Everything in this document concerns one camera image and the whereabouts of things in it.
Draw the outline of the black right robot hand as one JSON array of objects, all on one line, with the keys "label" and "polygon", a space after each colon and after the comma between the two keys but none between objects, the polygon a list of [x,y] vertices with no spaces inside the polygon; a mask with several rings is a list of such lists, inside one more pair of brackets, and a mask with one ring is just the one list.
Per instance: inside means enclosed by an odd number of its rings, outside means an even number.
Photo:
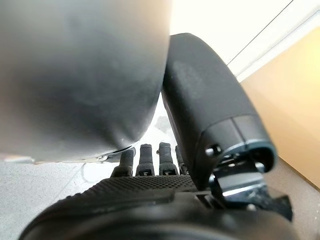
[{"label": "black right robot hand", "polygon": [[112,176],[41,212],[22,240],[296,240],[287,195],[264,174],[277,151],[222,59],[190,33],[171,36],[162,99],[177,141],[121,156]]}]

